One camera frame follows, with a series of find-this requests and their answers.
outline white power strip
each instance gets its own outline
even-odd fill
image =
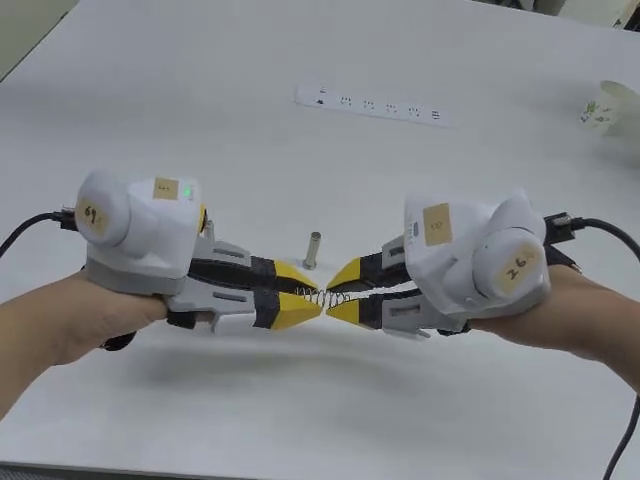
[[[313,83],[302,83],[296,89],[295,102],[308,107],[339,110],[342,112],[367,115],[369,117],[404,120],[406,122],[423,123],[447,127],[446,116],[433,107],[413,102],[396,102],[380,99],[372,95],[355,95],[351,93],[328,90]]]

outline tan label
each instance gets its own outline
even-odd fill
[[[422,211],[422,217],[424,219],[424,242],[427,247],[451,243],[453,233],[448,203],[425,208]]]
[[[159,198],[161,200],[177,200],[178,181],[156,177],[156,182],[153,185],[153,198]]]
[[[524,243],[496,275],[496,284],[505,294],[511,293],[540,262],[538,250]]]
[[[109,226],[109,216],[87,197],[82,197],[76,205],[76,218],[91,229],[93,233],[103,236]]]

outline human hand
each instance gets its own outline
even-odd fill
[[[84,272],[26,293],[7,304],[34,338],[47,340],[54,365],[74,362],[109,338],[166,318],[164,303],[152,297],[112,292],[89,282]]]

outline metal pin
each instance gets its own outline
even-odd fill
[[[313,270],[316,268],[316,257],[318,256],[318,248],[320,248],[320,239],[322,235],[320,232],[313,232],[311,238],[309,238],[309,248],[307,249],[307,256],[302,262],[302,266],[307,270]]]
[[[204,237],[211,243],[214,243],[216,241],[216,236],[213,230],[213,220],[211,220],[210,218],[207,219],[206,223],[204,224]]]

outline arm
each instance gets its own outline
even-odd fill
[[[50,366],[165,316],[160,300],[105,290],[82,273],[0,305],[0,419]]]
[[[544,303],[514,317],[474,320],[472,328],[600,361],[640,393],[640,303],[566,266],[549,273]]]

